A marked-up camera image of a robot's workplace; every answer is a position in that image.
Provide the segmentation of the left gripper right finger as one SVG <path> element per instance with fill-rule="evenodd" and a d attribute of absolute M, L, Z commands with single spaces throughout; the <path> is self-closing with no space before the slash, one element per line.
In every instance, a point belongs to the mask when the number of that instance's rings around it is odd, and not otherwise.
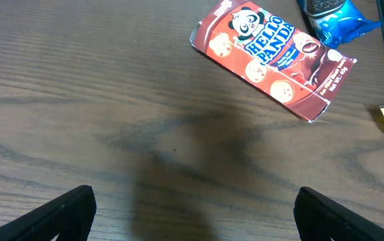
<path fill-rule="evenodd" d="M 384 228 L 310 187 L 301 187 L 294 219 L 301 241 L 384 241 Z"/>

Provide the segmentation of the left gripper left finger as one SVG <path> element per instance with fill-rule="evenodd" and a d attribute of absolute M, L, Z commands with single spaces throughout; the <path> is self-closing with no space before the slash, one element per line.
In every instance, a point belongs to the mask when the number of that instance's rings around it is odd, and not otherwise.
<path fill-rule="evenodd" d="M 80 185 L 0 227 L 0 241 L 87 241 L 97 204 L 92 187 Z"/>

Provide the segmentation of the red Hello Panda box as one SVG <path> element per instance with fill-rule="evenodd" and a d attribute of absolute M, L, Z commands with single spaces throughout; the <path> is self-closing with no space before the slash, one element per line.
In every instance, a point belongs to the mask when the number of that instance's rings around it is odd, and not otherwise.
<path fill-rule="evenodd" d="M 309 123 L 356 63 L 251 1 L 220 1 L 190 43 Z"/>

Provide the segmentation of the blue Oreo cookie pack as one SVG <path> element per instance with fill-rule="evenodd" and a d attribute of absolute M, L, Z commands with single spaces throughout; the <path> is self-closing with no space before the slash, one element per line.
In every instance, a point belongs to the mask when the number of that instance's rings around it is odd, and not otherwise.
<path fill-rule="evenodd" d="M 355 7 L 351 0 L 297 0 L 318 39 L 336 49 L 357 37 L 381 26 L 371 21 Z"/>

